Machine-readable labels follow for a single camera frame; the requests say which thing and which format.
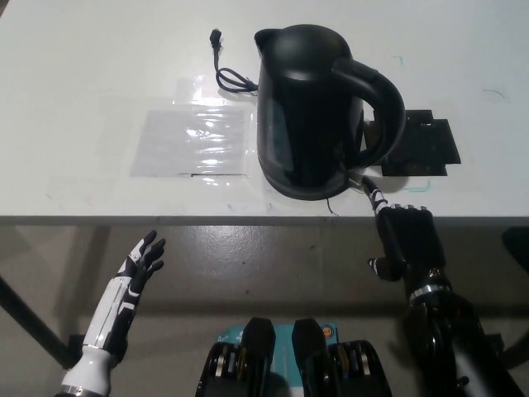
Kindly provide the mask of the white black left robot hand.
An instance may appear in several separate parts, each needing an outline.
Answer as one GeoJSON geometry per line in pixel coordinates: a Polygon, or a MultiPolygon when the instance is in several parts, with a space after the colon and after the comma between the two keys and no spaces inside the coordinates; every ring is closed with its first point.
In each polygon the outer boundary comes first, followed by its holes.
{"type": "Polygon", "coordinates": [[[84,337],[84,346],[109,353],[113,365],[125,356],[127,336],[147,281],[164,265],[165,239],[156,237],[157,231],[149,232],[128,254],[108,282],[84,337]]]}

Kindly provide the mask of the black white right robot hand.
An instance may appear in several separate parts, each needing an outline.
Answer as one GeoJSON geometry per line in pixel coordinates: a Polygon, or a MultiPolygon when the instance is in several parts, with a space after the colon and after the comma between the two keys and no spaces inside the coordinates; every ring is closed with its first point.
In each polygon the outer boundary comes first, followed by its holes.
{"type": "Polygon", "coordinates": [[[384,256],[369,260],[379,279],[402,280],[412,302],[434,291],[450,290],[444,268],[446,256],[432,213],[425,207],[390,204],[372,179],[361,179],[374,210],[384,256]]]}

